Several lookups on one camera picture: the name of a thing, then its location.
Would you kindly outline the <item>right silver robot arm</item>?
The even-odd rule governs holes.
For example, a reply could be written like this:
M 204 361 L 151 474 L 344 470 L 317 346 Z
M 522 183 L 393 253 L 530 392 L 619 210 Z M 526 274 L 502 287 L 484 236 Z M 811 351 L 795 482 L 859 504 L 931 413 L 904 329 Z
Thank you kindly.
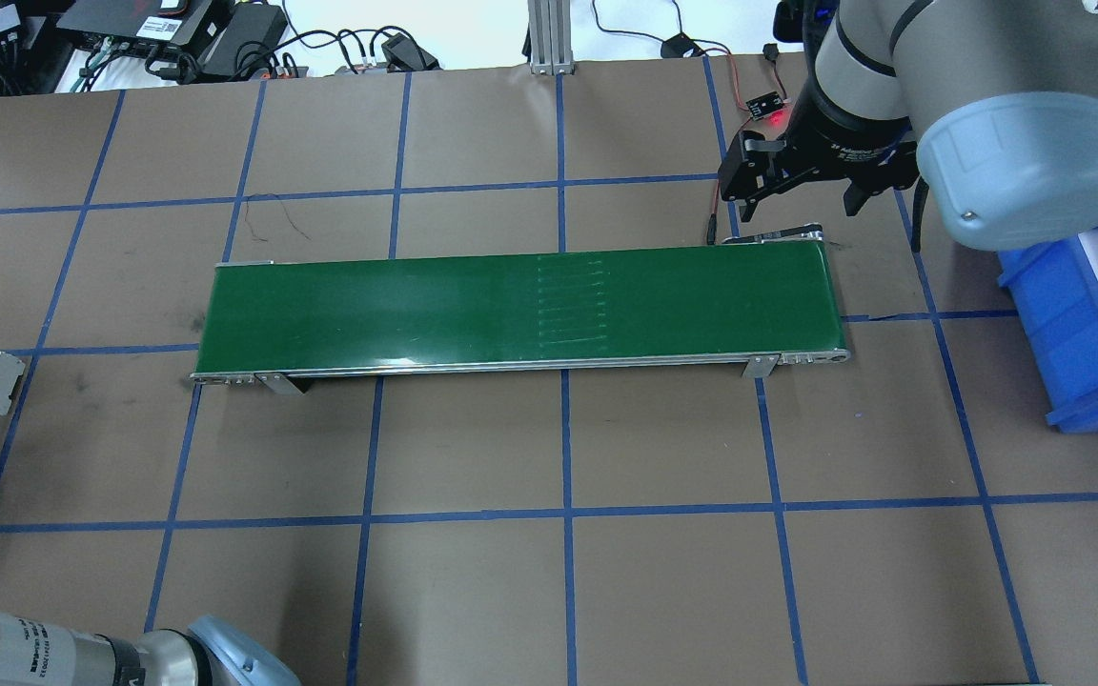
M 740 131 L 716 196 L 845 181 L 889 190 L 1001 252 L 1098 229 L 1098 1 L 784 1 L 807 74 L 776 136 Z

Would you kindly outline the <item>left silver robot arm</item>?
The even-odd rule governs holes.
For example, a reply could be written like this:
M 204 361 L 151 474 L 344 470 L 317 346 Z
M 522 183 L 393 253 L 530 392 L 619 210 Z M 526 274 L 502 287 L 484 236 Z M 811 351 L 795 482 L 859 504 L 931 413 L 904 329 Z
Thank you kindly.
M 204 615 L 184 631 L 126 641 L 0 612 L 0 685 L 299 685 L 293 670 L 233 625 Z

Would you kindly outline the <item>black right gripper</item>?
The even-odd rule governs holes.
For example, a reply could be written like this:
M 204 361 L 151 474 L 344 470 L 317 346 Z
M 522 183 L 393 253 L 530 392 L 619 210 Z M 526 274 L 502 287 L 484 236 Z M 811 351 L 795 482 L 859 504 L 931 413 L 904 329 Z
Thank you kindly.
M 803 91 L 778 139 L 737 131 L 718 170 L 720 200 L 738 205 L 749 223 L 760 203 L 802 183 L 848 181 L 845 217 L 871 198 L 907 190 L 919 181 L 918 144 L 907 139 L 909 120 L 871 120 L 837 106 L 822 91 Z

